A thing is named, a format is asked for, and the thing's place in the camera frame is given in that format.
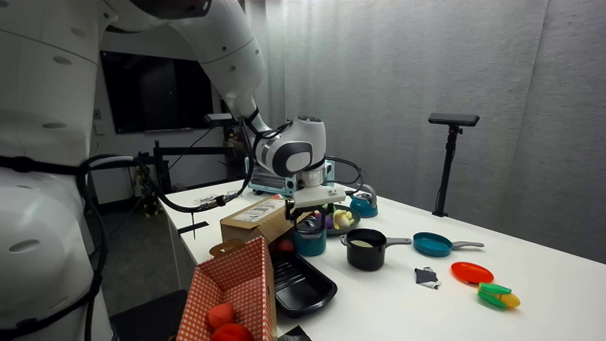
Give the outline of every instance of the television screen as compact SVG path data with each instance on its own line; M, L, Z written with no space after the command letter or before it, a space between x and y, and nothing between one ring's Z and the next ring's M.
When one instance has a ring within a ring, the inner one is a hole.
M206 128L210 80L197 61L101 52L116 133Z

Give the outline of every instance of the red checkered paper bag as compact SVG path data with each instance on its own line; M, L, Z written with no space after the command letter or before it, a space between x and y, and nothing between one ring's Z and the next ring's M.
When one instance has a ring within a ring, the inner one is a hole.
M221 303L234 306L234 322L248 328L255 341L277 340L274 299L269 251L258 237L196 267L177 341L210 340L214 329L207 313Z

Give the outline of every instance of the orange plate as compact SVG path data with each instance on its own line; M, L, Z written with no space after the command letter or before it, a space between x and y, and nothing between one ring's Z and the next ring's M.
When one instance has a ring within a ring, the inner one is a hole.
M492 272L474 263L456 262L450 268L454 276L471 284L490 283L494 280Z

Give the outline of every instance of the teal kettle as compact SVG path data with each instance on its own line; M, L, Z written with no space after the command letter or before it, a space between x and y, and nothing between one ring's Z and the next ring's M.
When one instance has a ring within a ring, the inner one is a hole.
M374 188L367 184L362 185L362 188L370 194L360 193L355 196L350 194L351 204L349 204L349 207L360 213L362 218L372 218L379 214L379 209L377 208L377 193Z

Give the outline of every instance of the cardboard box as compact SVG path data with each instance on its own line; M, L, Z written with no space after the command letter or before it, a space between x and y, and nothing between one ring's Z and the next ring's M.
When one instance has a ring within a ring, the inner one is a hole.
M177 341L210 340L214 329L208 324L207 313L221 303L233 304L234 322L248 328L255 341L278 339L273 267L264 238L196 267Z
M221 220L223 241L240 239L244 242L263 236L269 245L292 228L284 217L284 199L263 199ZM301 215L297 222L307 214Z

